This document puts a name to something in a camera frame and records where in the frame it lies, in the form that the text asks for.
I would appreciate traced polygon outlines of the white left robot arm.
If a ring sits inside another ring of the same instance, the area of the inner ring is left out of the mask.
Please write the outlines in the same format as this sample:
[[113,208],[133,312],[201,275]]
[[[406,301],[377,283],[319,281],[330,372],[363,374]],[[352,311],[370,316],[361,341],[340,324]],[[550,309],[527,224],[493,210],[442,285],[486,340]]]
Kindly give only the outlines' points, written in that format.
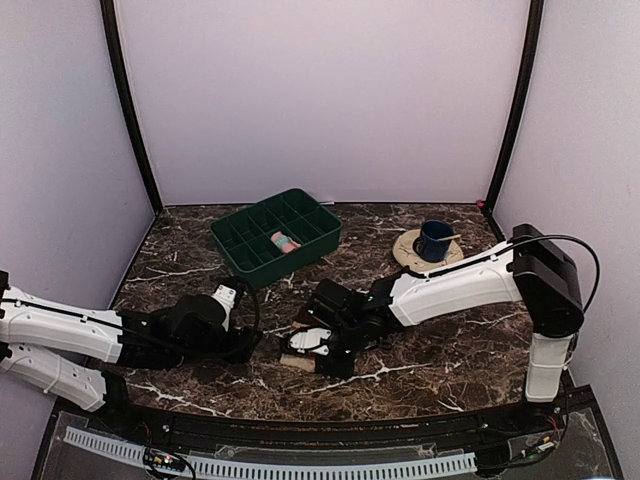
[[229,277],[210,295],[185,295],[150,313],[92,310],[28,294],[2,272],[1,369],[84,411],[102,410],[117,434],[131,436],[141,427],[141,415],[127,403],[125,380],[63,355],[156,371],[209,359],[245,363],[261,340],[260,322],[239,327],[231,314],[252,292],[245,280]]

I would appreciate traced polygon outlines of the beige sock with olive toe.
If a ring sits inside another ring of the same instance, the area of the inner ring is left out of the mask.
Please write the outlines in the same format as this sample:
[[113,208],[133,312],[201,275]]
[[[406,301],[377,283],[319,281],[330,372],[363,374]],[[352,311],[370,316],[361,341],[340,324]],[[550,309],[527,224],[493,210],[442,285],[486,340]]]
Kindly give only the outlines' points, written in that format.
[[291,322],[291,325],[285,330],[280,341],[280,363],[287,367],[297,368],[304,372],[314,373],[316,368],[316,360],[313,354],[302,354],[291,350],[288,347],[289,337],[298,330],[316,326],[318,322],[308,313],[298,314]]

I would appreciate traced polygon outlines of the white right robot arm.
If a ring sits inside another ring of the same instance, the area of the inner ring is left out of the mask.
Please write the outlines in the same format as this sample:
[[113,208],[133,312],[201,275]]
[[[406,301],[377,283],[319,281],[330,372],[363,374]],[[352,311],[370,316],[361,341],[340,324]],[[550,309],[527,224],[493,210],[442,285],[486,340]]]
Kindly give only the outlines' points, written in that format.
[[340,379],[354,373],[355,356],[392,333],[479,306],[523,302],[533,324],[525,400],[510,413],[521,434],[549,416],[569,347],[584,323],[577,266],[561,235],[520,224],[511,239],[426,273],[403,269],[376,280],[368,292],[322,280],[302,308],[309,325],[283,341],[289,355],[311,354],[317,372]]

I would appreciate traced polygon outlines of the green compartment tray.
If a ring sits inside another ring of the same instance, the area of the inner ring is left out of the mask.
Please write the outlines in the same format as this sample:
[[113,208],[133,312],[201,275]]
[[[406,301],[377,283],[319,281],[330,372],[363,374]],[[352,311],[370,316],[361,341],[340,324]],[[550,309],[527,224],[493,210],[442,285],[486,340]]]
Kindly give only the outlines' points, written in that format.
[[342,221],[292,188],[212,222],[210,230],[232,272],[260,289],[335,251]]

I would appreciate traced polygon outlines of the pink patterned sock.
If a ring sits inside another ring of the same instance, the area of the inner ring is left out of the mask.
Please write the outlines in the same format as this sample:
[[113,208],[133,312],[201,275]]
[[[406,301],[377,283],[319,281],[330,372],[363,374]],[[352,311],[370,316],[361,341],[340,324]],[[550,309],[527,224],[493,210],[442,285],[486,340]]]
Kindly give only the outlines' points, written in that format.
[[301,247],[298,242],[282,231],[273,233],[270,240],[283,254],[290,254]]

